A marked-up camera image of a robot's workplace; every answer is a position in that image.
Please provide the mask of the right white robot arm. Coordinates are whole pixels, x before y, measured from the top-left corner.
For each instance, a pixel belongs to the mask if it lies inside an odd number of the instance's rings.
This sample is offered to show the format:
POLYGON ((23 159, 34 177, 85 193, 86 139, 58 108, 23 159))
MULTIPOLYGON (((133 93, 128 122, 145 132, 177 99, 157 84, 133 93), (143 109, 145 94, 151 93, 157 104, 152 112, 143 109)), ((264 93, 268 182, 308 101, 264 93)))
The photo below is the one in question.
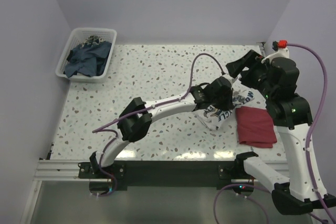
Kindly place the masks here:
POLYGON ((289 177, 283 176, 256 154, 249 154, 234 165, 234 173, 239 178, 255 177, 270 191, 281 214, 302 215, 335 207, 335 196, 321 181, 307 136, 313 123, 310 105, 295 92, 299 69, 288 56, 287 49, 268 57, 250 50, 226 65, 231 77, 238 77, 242 85, 259 91, 266 99, 266 110, 282 140, 289 169, 289 177))

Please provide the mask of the red tank top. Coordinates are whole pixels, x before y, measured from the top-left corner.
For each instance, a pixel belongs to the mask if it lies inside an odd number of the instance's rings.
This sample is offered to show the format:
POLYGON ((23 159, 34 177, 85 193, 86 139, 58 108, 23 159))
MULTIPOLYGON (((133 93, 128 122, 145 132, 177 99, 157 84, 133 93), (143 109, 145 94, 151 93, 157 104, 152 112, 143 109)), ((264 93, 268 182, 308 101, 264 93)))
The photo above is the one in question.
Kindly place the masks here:
POLYGON ((277 143, 272 118, 264 109, 243 106, 236 109, 238 142, 257 148, 273 148, 277 143))

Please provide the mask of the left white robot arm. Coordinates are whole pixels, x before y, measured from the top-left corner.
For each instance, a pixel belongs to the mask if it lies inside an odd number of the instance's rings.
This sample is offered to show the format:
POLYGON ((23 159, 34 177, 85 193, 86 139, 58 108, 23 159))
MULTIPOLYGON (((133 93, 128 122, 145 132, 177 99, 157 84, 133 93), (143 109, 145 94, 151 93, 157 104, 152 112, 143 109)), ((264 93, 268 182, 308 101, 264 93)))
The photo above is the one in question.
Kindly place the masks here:
POLYGON ((228 75, 215 79, 212 83, 201 83, 190 86, 185 94, 157 101, 143 101, 134 98, 118 118, 95 130, 98 132, 113 132, 115 137, 101 152, 90 156, 90 171, 97 178, 108 174, 109 166, 114 163, 119 153, 130 143, 143 139, 152 123, 175 114, 205 110, 213 106, 222 111, 232 110, 233 83, 235 78, 228 75))

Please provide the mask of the white tank top navy trim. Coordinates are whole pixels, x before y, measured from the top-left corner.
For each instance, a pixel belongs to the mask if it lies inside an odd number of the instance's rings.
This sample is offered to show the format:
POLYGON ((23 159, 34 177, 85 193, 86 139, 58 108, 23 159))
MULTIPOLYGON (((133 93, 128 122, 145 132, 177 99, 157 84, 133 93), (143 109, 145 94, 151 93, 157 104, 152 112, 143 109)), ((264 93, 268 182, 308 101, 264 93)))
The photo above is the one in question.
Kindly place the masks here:
POLYGON ((211 131, 217 131, 233 114, 235 109, 250 104, 255 98, 256 95, 252 89, 239 89, 238 91, 233 92, 233 109, 221 110, 210 105, 204 110, 194 112, 194 115, 205 127, 211 131))

